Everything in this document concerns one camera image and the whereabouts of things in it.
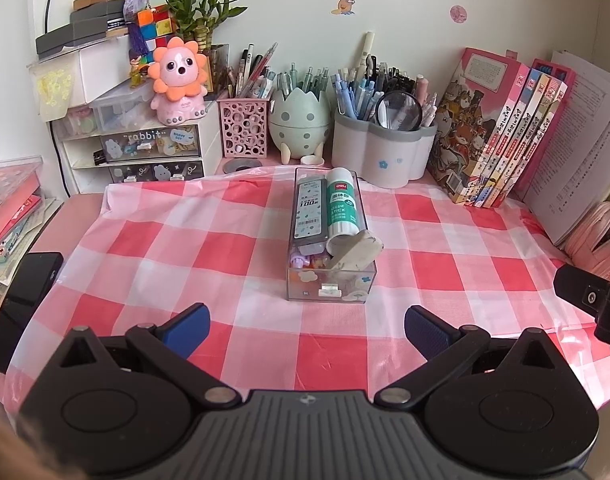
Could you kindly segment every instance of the pink lion figurine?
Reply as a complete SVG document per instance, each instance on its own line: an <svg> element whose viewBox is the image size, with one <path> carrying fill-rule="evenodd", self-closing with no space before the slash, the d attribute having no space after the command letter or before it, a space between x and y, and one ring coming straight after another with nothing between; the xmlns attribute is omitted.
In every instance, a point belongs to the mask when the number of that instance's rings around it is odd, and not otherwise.
<svg viewBox="0 0 610 480"><path fill-rule="evenodd" d="M163 124L179 124L205 115L203 96L207 72L202 70L207 57L198 54L198 43L173 37L167 46L154 50L154 63L147 73L154 80L156 95L151 109Z"/></svg>

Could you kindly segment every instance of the lucky bamboo plant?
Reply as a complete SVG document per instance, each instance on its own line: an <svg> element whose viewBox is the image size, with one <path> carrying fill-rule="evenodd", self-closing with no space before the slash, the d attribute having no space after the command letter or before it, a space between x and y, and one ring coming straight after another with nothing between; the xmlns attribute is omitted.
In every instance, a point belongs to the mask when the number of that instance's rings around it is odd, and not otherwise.
<svg viewBox="0 0 610 480"><path fill-rule="evenodd" d="M183 39L195 39L201 50L209 50L214 29L228 18L247 10L247 7L231 7L236 1L238 0L167 0L167 6L174 15Z"/></svg>
<svg viewBox="0 0 610 480"><path fill-rule="evenodd" d="M247 7L231 7L231 4L239 0L198 0L198 27L194 31L196 41L200 48L209 50L211 48L211 37L214 29L228 18L242 14Z"/></svg>

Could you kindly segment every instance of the plastic tablecloth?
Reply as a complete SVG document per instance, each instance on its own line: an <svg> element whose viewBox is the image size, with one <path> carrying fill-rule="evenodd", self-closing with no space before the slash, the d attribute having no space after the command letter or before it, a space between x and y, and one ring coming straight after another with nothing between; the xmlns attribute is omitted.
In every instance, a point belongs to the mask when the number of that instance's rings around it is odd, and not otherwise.
<svg viewBox="0 0 610 480"><path fill-rule="evenodd" d="M384 242L366 304L287 301L293 166L189 182L107 187L83 236L16 349L0 400L15 413L72 326L120 335L196 302L211 331L190 360L250 389L364 389L423 364L403 316L420 304L493 336L545 329L596 406L610 399L610 347L556 297L564 260L520 202L454 205L427 177L396 190L360 183L368 227Z"/></svg>

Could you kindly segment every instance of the glue stick label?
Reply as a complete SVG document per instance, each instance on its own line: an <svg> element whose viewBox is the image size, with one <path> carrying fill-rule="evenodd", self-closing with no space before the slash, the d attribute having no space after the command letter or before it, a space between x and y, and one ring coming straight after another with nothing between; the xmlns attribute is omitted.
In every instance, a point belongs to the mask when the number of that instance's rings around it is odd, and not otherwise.
<svg viewBox="0 0 610 480"><path fill-rule="evenodd" d="M348 182L337 180L327 186L327 195L329 196L328 225L336 222L352 222L352 224L358 226L354 187Z"/></svg>

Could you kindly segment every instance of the white shelf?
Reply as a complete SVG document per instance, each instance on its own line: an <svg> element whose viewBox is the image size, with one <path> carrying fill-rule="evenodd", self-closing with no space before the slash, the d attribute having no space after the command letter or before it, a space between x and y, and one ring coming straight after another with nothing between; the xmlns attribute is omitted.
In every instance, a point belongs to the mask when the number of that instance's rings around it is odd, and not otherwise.
<svg viewBox="0 0 610 480"><path fill-rule="evenodd" d="M200 120L185 121L182 125L197 124L200 155L184 156L157 156L151 158L132 158L129 160L116 160L104 162L96 166L94 164L94 152L102 150L102 138L108 135L126 134L132 130L119 130L116 132L97 132L88 136L69 137L63 139L64 126L62 121L54 122L54 132L58 139L58 148L62 154L66 174L70 180L70 190L78 190L80 193L102 193L108 184L112 183L110 168L117 166L130 166L135 164L168 164L170 162L194 162L200 160L203 163L205 175L215 173L218 164L223 158L223 146L221 142L221 120L219 107L215 101L207 102L207 113ZM155 128L166 128L164 124L153 119L144 122L141 130Z"/></svg>

